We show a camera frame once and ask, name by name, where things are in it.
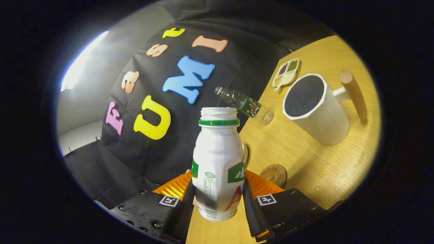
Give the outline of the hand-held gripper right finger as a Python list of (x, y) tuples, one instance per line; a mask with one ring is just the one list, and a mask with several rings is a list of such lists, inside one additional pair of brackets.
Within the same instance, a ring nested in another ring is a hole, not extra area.
[(249, 170), (245, 171), (243, 200), (249, 230), (257, 242), (276, 242), (329, 213), (298, 189), (283, 190)]

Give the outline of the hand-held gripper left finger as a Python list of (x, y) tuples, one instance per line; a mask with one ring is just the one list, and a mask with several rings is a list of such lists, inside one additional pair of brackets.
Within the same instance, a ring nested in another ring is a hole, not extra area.
[(190, 171), (157, 187), (142, 189), (109, 213), (142, 234), (169, 243), (185, 243), (192, 216), (194, 186)]

